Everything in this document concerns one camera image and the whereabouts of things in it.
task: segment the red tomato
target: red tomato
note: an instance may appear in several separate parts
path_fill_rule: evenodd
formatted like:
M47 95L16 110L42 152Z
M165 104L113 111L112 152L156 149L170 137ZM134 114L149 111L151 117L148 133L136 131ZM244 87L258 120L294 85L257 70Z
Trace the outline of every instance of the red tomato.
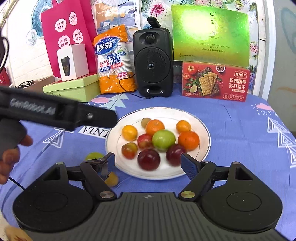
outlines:
M186 80L188 80L188 79L190 78L190 75L189 75L188 73L185 73L185 74L183 75L183 78L186 79Z
M197 72L196 67L193 65L189 65L187 69L188 69L189 74L196 74L196 72Z

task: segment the bag sticker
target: bag sticker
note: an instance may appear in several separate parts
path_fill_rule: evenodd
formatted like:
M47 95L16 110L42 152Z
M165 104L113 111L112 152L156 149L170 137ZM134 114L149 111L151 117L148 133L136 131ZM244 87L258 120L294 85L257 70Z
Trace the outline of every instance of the bag sticker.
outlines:
M82 32L79 29L76 29L73 33L73 40L75 43L80 44L83 41Z
M58 44L60 48L66 47L70 45L70 38L67 35L63 35L59 38Z
M70 24L73 26L77 24L77 17L76 17L75 12L70 13L69 21L70 21Z
M55 24L56 31L58 32L63 32L66 29L66 26L66 20L63 18L60 18Z
M113 51L117 43L120 41L120 38L116 36L107 36L100 39L95 46L95 52L97 55L104 55Z

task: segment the plate rim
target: plate rim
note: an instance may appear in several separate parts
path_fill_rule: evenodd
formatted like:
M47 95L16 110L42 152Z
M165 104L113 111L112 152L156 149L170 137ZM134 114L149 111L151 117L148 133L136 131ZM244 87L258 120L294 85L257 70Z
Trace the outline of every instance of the plate rim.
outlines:
M136 112L138 112L138 111L142 111L142 110L158 109L158 108L159 108L159 109L179 110L179 111L185 112L185 113L191 115L192 117L194 117L195 119L197 119L197 120L198 120L198 121L204 126L204 128L206 129L206 131L207 131L207 133L208 133L208 136L209 136L209 146L208 146L208 149L207 149L206 154L204 155L204 157L203 157L200 161L205 160L206 157L208 156L209 152L210 152L211 143L212 143L212 142L211 142L211 135L210 135L210 132L209 132L207 126L206 126L206 125L205 125L205 124L204 124L204 123L203 123L198 117L196 117L195 115L189 113L188 111L180 110L180 109L178 109L178 108L173 108L173 107L161 107L161 106L147 107L147 108L143 108L143 109L140 109L140 110L132 111L132 112L130 112L130 113L124 115L123 117L121 117L120 119L118 119L118 121L117 121L116 124L118 124L118 122L119 122L121 119L125 118L126 116L128 116L128 115L130 115L130 114L133 114L133 113L136 113ZM106 141L105 141L105 151L106 151L106 153L108 153L108 149L107 149L107 141L108 141L108 138L109 138L109 135L110 135L110 132L111 132L112 129L113 129L113 128L111 128L111 129L109 130L109 132L108 132L108 134L107 134L107 136L106 136ZM144 179L144 180L155 180L155 181L157 181L157 180L170 180L170 179L174 179L174 178L177 178L177 177L181 177L181 176L183 176L183 175L185 174L185 173L181 173L181 174L179 174L179 175L175 175L174 177L171 177L171 178L168 178L168 177L157 177L157 178L155 178L155 177L145 177L145 178L143 178L143 176L140 176L140 175L137 176L137 175L131 174L130 172L127 172L126 170L122 170L120 167L118 167L118 166L116 165L116 160L115 160L115 167L118 168L119 170L121 170L122 172L124 172L124 173L126 173L126 174L132 176L132 177L136 177L136 178L140 178L140 179Z

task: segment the finger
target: finger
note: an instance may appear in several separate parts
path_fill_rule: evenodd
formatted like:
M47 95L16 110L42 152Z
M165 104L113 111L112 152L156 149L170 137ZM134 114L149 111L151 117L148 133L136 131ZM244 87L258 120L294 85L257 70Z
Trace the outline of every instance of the finger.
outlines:
M4 176L9 176L9 173L11 173L13 169L14 164L6 164L2 161L0 161L0 173Z
M5 184L8 181L9 176L4 176L0 174L0 184Z
M29 135L26 135L24 139L20 141L20 144L23 146L31 146L33 144L33 139Z
M3 152L2 160L6 164L18 162L20 160L20 150L18 148L6 150Z

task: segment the blue tablecloth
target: blue tablecloth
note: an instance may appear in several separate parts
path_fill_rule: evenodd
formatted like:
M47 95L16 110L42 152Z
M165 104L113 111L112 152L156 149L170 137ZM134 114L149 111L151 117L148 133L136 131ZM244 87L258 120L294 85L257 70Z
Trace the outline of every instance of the blue tablecloth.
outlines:
M218 166L233 161L243 163L276 192L283 202L283 213L277 230L288 239L296 237L296 140L268 103L248 95L246 102L181 96L181 86L175 84L170 98L140 99L130 94L98 96L88 103L115 110L119 117L146 107L174 107L200 118L211 134L211 149L207 159ZM34 140L33 146L20 147L21 160L11 177L28 187L36 178L58 161L77 166L90 152L105 154L105 134L100 129L79 127L73 132L24 122ZM120 183L114 188L119 194L132 192L179 193L189 182L187 176L163 181L142 180L115 171ZM0 186L0 207L7 221L17 226L12 213L14 199L21 189L8 182Z

